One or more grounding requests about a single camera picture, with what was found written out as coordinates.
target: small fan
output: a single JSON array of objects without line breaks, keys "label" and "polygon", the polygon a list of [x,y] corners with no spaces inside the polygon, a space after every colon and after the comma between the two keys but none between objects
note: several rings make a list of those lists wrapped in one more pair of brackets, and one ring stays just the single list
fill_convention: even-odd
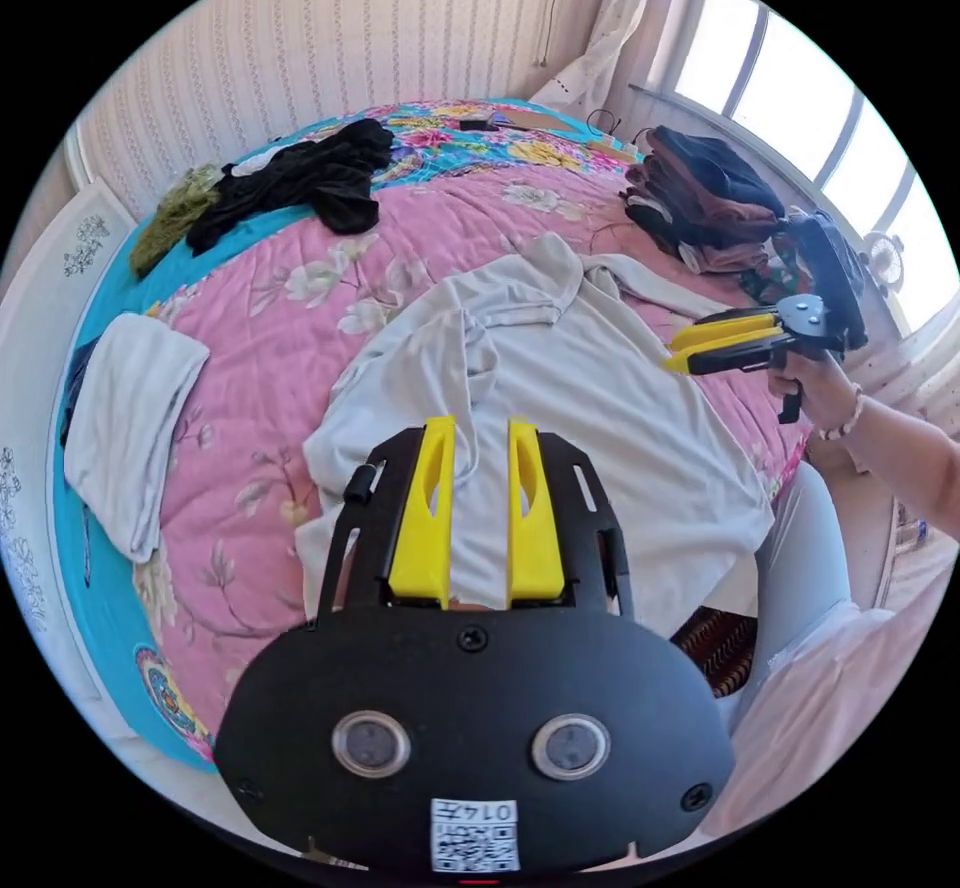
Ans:
[{"label": "small fan", "polygon": [[873,275],[880,293],[886,297],[899,291],[903,287],[903,242],[899,236],[871,231],[863,241],[866,250],[860,252],[860,261]]}]

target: bracelet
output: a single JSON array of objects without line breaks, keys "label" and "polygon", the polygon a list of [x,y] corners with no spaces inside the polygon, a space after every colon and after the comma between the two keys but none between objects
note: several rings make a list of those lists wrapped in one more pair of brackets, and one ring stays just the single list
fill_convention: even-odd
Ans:
[{"label": "bracelet", "polygon": [[854,386],[857,401],[853,409],[853,417],[844,422],[839,428],[820,429],[820,437],[824,441],[836,441],[838,438],[845,438],[853,430],[853,426],[860,420],[863,414],[863,389],[859,385]]}]

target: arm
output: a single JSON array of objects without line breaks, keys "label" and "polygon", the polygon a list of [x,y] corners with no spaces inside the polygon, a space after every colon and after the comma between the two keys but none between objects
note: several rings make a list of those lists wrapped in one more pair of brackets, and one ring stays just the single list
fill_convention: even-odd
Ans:
[{"label": "arm", "polygon": [[[853,416],[856,389],[832,359],[810,361],[795,354],[781,371],[771,371],[776,395],[803,386],[803,409],[819,428],[839,428]],[[960,445],[919,418],[864,399],[863,413],[843,439],[851,454],[866,465],[912,511],[960,540]]]}]

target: window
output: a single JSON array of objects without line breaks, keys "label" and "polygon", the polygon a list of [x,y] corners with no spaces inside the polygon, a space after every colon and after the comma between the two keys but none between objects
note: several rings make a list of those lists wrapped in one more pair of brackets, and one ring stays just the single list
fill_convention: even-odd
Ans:
[{"label": "window", "polygon": [[850,111],[853,82],[789,22],[771,14],[733,120],[811,181]]},{"label": "window", "polygon": [[712,111],[722,111],[740,74],[758,7],[750,0],[704,0],[676,91]]},{"label": "window", "polygon": [[[860,235],[873,231],[907,170],[907,156],[877,109],[864,101],[843,158],[823,186]],[[869,178],[870,184],[863,184]]]},{"label": "window", "polygon": [[891,306],[910,330],[960,290],[943,226],[903,148],[806,35],[757,0],[689,0],[672,50],[659,93],[753,143],[855,249],[871,231],[900,236],[904,284]]},{"label": "window", "polygon": [[916,330],[950,301],[960,282],[946,232],[919,178],[888,230],[903,241],[903,287],[897,300]]}]

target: green knitted fabric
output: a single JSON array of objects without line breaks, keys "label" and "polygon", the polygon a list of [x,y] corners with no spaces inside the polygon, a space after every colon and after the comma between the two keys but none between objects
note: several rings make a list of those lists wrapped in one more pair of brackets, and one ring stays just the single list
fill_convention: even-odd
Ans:
[{"label": "green knitted fabric", "polygon": [[216,165],[191,168],[164,195],[130,252],[130,269],[138,279],[146,278],[207,208],[217,203],[220,195],[213,186],[221,176]]}]

